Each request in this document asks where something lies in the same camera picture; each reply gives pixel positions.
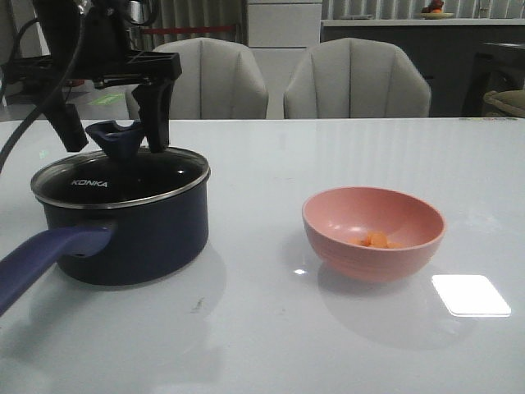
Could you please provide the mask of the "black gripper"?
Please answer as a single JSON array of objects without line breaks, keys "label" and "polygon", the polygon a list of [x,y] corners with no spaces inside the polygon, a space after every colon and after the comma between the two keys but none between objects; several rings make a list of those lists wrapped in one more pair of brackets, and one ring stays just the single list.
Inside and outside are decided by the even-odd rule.
[{"label": "black gripper", "polygon": [[[82,79],[102,86],[141,84],[132,96],[139,105],[148,147],[152,153],[163,152],[170,144],[169,112],[174,80],[182,72],[180,56],[130,46],[126,1],[34,1],[33,6],[50,53],[2,64],[5,81]],[[75,105],[66,102],[61,88],[55,90],[51,85],[43,87],[41,99],[41,113],[66,151],[80,152],[88,140]]]}]

